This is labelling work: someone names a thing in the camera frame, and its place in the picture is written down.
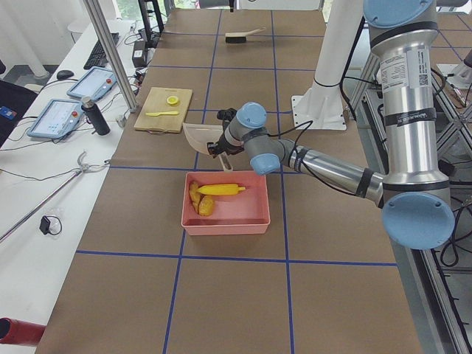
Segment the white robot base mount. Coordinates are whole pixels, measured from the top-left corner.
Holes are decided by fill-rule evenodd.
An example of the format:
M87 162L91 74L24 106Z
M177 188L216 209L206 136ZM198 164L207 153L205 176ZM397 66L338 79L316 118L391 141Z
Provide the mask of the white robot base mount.
M331 131L347 129L340 84L362 16L362 0L333 2L313 84L304 95L291 98L295 126Z

